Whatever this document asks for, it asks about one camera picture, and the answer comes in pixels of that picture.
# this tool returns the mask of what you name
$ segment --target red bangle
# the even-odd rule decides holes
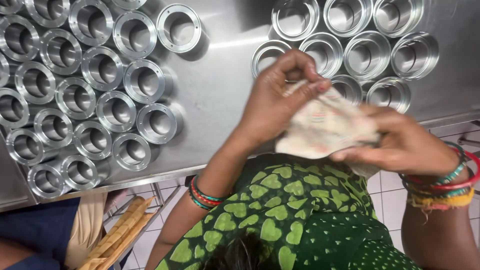
[[[444,185],[432,185],[430,186],[431,189],[436,189],[436,190],[454,190],[454,189],[460,189],[464,188],[467,186],[473,186],[476,181],[480,180],[480,159],[477,158],[474,154],[465,151],[465,155],[469,157],[471,160],[475,162],[477,165],[477,173],[470,179],[468,179],[466,182],[460,183],[460,184],[444,184]],[[417,178],[407,175],[409,181],[411,181],[414,184],[425,184],[422,181],[418,180]]]
[[[211,205],[219,205],[219,204],[222,203],[222,202],[217,202],[217,201],[212,201],[212,200],[209,200],[209,199],[205,199],[202,196],[200,196],[200,194],[195,189],[195,185],[193,184],[193,179],[192,179],[192,182],[190,183],[190,186],[192,187],[193,193],[195,193],[195,195],[197,197],[199,197],[203,202],[206,202],[206,203],[211,204]]]

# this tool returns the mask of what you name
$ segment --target woman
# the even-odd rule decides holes
[[[331,86],[315,70],[293,49],[260,74],[240,123],[165,221],[146,270],[480,269],[467,206],[424,214],[418,202],[408,204],[406,257],[377,220],[366,180],[340,163],[373,164],[426,184],[458,171],[451,183],[466,181],[460,155],[392,109],[361,108],[383,134],[380,148],[345,149],[333,161],[281,154],[247,161]],[[285,81],[300,79],[309,83],[283,97]],[[470,191],[458,196],[469,200]]]

